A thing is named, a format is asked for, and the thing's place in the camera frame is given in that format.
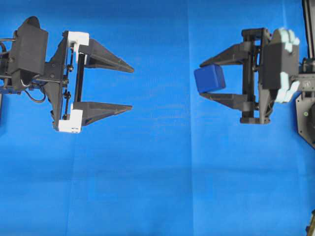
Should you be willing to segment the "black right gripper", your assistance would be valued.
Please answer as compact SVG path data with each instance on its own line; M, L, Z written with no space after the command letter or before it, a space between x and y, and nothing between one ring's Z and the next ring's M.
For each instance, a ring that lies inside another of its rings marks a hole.
M242 37L242 43L234 44L218 55L207 59L200 64L200 67L210 64L243 64L243 94L205 92L199 95L234 110L242 111L240 123L268 124L273 111L273 100L270 91L262 86L263 48L270 42L271 33L267 28L244 29ZM246 111L246 96L250 105L249 111Z

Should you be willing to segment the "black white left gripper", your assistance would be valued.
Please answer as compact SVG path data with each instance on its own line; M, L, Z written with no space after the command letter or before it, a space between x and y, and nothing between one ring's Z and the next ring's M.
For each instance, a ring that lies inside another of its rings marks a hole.
M53 128L59 132L80 133L82 126L132 110L130 105L74 102L69 104L71 93L67 89L73 64L79 69L102 68L133 73L134 69L111 53L86 32L65 31L55 54L45 64L48 81L44 92L52 106Z

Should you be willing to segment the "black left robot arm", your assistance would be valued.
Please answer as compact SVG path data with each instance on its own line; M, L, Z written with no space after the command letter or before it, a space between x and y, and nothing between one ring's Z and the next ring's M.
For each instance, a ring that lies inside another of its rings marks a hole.
M0 54L1 94L40 90L52 105L53 128L79 133L100 119L130 111L132 106L83 102L85 68L132 73L134 69L116 57L88 33L65 31L54 56L45 61L48 33L25 25L14 32L11 50Z

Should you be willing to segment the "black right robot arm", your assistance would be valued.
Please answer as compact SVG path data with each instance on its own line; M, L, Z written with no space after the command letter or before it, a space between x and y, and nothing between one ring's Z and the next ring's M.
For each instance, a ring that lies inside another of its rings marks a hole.
M242 30L243 42L204 61L194 71L198 93L242 113L241 123L268 124L275 103L287 103L297 91L315 90L315 60L299 63L300 40L279 28ZM242 93L217 93L225 88L223 65L243 67Z

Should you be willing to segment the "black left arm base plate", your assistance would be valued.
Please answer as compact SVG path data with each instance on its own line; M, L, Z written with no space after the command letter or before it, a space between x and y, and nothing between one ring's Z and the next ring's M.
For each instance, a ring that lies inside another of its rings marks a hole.
M2 119L2 104L3 104L3 94L0 94L0 122Z

